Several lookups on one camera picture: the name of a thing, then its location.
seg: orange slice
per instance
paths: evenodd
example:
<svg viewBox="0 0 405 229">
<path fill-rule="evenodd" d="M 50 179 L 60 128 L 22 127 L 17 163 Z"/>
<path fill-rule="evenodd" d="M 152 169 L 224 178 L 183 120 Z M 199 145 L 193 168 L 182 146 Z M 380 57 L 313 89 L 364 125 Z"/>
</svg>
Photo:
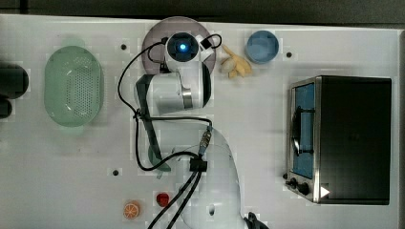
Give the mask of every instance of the orange slice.
<svg viewBox="0 0 405 229">
<path fill-rule="evenodd" d="M 132 200 L 125 204 L 124 216 L 127 219 L 135 219 L 139 215 L 140 206 L 136 200 Z"/>
</svg>

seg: cable connector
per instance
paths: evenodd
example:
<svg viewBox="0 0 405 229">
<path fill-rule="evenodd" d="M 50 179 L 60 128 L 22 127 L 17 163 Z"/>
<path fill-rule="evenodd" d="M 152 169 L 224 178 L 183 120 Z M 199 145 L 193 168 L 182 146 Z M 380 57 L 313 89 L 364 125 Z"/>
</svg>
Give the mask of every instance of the cable connector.
<svg viewBox="0 0 405 229">
<path fill-rule="evenodd" d="M 169 37 L 165 36 L 161 39 L 161 44 L 165 45 L 167 43 L 167 40 L 169 39 Z"/>
<path fill-rule="evenodd" d="M 208 126 L 206 128 L 206 131 L 202 134 L 202 139 L 200 141 L 200 149 L 199 149 L 199 155 L 203 156 L 205 154 L 205 150 L 209 145 L 209 141 L 211 140 L 211 130 L 212 127 Z"/>
<path fill-rule="evenodd" d="M 190 172 L 206 172 L 207 168 L 208 162 L 202 160 L 201 158 L 190 159 Z"/>
<path fill-rule="evenodd" d="M 202 61 L 204 61 L 206 58 L 214 53 L 214 51 L 212 50 L 212 44 L 208 41 L 208 39 L 204 39 L 201 35 L 197 35 L 196 40 L 200 46 L 201 59 Z"/>
</svg>

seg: white tabletop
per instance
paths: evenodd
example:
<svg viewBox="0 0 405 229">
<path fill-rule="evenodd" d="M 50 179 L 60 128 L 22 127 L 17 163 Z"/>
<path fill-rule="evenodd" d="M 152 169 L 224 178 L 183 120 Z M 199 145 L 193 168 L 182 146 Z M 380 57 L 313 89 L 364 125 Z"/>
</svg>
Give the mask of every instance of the white tabletop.
<svg viewBox="0 0 405 229">
<path fill-rule="evenodd" d="M 139 51 L 155 20 L 0 15 L 0 60 L 30 76 L 29 90 L 0 120 L 0 228 L 146 228 L 160 210 L 156 193 L 171 192 L 171 177 L 143 173 L 133 157 L 130 110 L 117 97 L 122 69 Z M 202 23 L 244 55 L 247 38 L 272 31 L 280 52 L 253 75 L 228 79 L 219 63 L 206 115 L 230 145 L 242 191 L 241 213 L 256 213 L 270 228 L 397 228 L 399 168 L 399 31 Z M 98 116 L 81 129 L 61 128 L 44 107 L 44 69 L 67 37 L 78 37 L 100 62 L 105 83 Z M 120 49 L 126 44 L 128 49 Z M 140 61 L 123 81 L 132 88 Z M 393 80 L 391 199 L 388 206 L 314 205 L 284 186 L 287 88 L 319 74 L 388 76 Z M 113 169 L 122 173 L 109 176 Z M 125 220 L 122 207 L 140 199 L 143 211 Z"/>
</svg>

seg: green plastic basket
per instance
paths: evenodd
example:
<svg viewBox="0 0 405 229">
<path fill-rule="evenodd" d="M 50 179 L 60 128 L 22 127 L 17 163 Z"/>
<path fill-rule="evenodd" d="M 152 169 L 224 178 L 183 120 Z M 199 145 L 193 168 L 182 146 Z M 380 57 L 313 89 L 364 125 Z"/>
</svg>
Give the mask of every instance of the green plastic basket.
<svg viewBox="0 0 405 229">
<path fill-rule="evenodd" d="M 45 68 L 45 109 L 53 121 L 78 127 L 102 105 L 102 71 L 96 58 L 78 46 L 56 51 Z"/>
</svg>

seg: banana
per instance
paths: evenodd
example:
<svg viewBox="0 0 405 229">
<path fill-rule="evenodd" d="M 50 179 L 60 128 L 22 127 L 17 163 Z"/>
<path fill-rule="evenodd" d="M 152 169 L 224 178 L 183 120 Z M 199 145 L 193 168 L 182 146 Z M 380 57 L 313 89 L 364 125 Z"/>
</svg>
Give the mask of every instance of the banana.
<svg viewBox="0 0 405 229">
<path fill-rule="evenodd" d="M 230 50 L 226 45 L 222 45 L 224 51 L 230 55 L 229 58 L 223 60 L 221 64 L 223 65 L 223 72 L 229 72 L 228 76 L 229 78 L 235 77 L 237 74 L 240 74 L 241 76 L 245 77 L 246 74 L 251 74 L 252 73 L 252 68 L 244 58 L 240 57 L 239 55 L 235 54 L 232 50 Z M 230 71 L 229 68 L 232 68 L 229 63 L 229 59 L 232 59 L 234 62 L 234 67 L 233 70 Z"/>
</svg>

